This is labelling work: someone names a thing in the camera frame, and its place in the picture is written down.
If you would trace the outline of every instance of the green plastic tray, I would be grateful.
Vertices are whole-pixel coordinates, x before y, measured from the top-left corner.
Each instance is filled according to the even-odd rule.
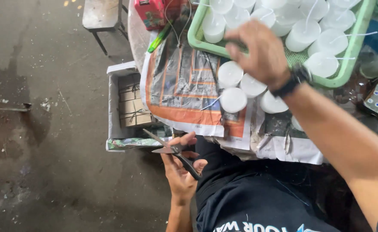
[[[201,0],[201,3],[209,4],[209,0]],[[369,21],[371,19],[376,0],[363,0],[357,6],[352,8],[357,18],[356,23],[352,28],[346,31],[346,34],[364,34],[367,31]],[[193,18],[192,24],[188,32],[188,42],[192,48],[196,50],[202,50],[230,58],[229,54],[225,50],[226,41],[222,40],[216,44],[206,42],[203,36],[202,21],[209,10],[209,7],[199,5]],[[364,36],[351,36],[349,37],[348,48],[346,51],[337,55],[337,57],[357,57],[360,53]],[[303,63],[308,59],[308,52],[305,49],[302,52],[291,52],[285,48],[285,55],[288,60],[288,64],[300,62]],[[322,78],[319,76],[314,77],[315,84],[324,88],[337,88],[343,86],[351,76],[356,60],[339,60],[340,66],[338,71],[329,78]]]

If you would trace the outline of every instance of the man's right hand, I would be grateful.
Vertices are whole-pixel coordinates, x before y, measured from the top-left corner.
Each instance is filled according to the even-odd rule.
[[[289,79],[282,41],[264,24],[257,20],[248,21],[239,28],[228,31],[225,39],[241,41],[248,47],[249,55],[245,55],[234,43],[226,45],[232,60],[246,73],[266,84],[270,90],[283,87]]]

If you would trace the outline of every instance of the scissors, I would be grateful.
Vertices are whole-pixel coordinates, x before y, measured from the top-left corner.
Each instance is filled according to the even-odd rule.
[[[148,130],[143,129],[148,135],[150,135],[153,139],[164,145],[164,148],[157,149],[152,151],[153,153],[165,153],[176,156],[183,164],[183,168],[188,171],[195,180],[200,180],[202,177],[196,172],[195,168],[193,168],[193,162],[187,159],[182,155],[182,151],[187,148],[182,144],[175,144],[175,145],[168,145],[165,141],[161,140],[156,135],[150,133]]]

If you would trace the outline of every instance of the black wristwatch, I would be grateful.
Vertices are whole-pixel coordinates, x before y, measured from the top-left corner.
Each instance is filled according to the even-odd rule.
[[[292,93],[298,85],[304,82],[312,83],[312,75],[305,66],[296,63],[290,69],[290,78],[286,84],[280,89],[272,90],[271,93],[274,97],[284,98],[289,93]]]

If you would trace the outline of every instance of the scissor handle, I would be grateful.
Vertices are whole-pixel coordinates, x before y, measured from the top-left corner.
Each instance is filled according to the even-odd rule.
[[[188,171],[195,180],[200,180],[202,177],[197,173],[195,168],[193,168],[193,162],[184,157],[181,154],[174,154],[183,164],[183,168]]]

